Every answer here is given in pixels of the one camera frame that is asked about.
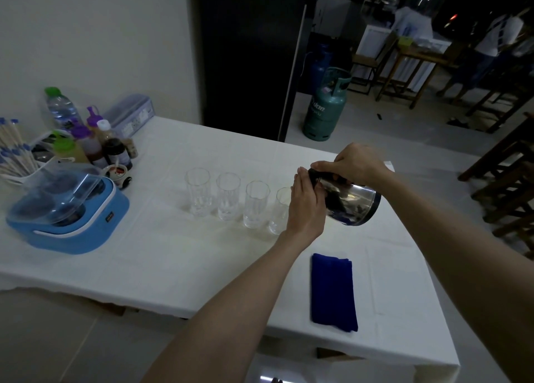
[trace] soy sauce bottle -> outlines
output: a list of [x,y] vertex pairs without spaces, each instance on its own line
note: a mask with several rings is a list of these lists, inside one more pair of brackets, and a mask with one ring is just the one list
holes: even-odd
[[132,161],[128,155],[126,147],[111,129],[111,124],[107,120],[99,120],[97,126],[100,130],[100,143],[103,153],[107,156],[110,164],[123,164],[128,170],[132,169]]

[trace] forearm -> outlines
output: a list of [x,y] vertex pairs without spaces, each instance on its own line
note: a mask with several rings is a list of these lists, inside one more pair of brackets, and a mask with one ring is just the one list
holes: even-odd
[[391,204],[450,299],[508,377],[534,364],[534,266],[457,213],[437,210],[387,175],[377,189]]
[[188,321],[144,381],[242,381],[302,249],[283,233],[269,251]]

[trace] purple bottle cap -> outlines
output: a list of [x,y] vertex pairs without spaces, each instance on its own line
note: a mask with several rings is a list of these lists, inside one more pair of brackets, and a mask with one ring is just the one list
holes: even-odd
[[99,120],[103,120],[103,117],[100,116],[100,115],[97,115],[96,113],[94,113],[93,109],[94,109],[94,106],[88,106],[87,107],[87,110],[89,111],[89,117],[87,118],[87,124],[90,125],[91,127],[98,127],[97,122]]
[[79,140],[80,138],[89,137],[92,134],[91,131],[84,125],[74,126],[72,129],[70,129],[70,133],[76,140]]

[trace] green gas cylinder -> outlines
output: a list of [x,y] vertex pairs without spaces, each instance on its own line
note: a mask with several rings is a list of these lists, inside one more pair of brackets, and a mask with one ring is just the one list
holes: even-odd
[[321,86],[311,98],[302,132],[315,141],[326,141],[334,131],[347,101],[347,88],[352,76],[344,69],[330,67]]

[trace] refrigerator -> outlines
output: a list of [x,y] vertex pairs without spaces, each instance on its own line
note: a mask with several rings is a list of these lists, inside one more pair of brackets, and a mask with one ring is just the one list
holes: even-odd
[[284,141],[316,0],[197,0],[204,125]]

